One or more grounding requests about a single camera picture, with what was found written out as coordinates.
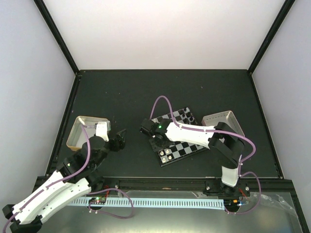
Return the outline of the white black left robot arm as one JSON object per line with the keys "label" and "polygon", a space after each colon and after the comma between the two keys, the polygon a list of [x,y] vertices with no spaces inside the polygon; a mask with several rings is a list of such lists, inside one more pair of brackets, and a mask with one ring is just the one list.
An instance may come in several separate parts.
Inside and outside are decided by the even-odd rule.
{"label": "white black left robot arm", "polygon": [[73,155],[66,157],[52,175],[29,197],[18,204],[8,204],[2,211],[7,218],[3,232],[36,233],[43,223],[71,201],[104,189],[104,178],[98,167],[110,152],[125,147],[126,130],[117,132],[108,141],[100,136],[87,137]]}

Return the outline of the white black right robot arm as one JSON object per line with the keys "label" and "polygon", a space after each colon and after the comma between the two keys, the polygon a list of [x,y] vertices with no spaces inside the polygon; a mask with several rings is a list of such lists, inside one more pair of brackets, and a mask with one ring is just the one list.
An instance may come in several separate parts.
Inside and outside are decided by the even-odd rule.
{"label": "white black right robot arm", "polygon": [[166,118],[160,122],[144,119],[139,130],[163,149],[173,142],[187,142],[209,149],[222,167],[222,192],[231,196],[238,191],[239,162],[242,161],[244,143],[226,123],[198,126]]}

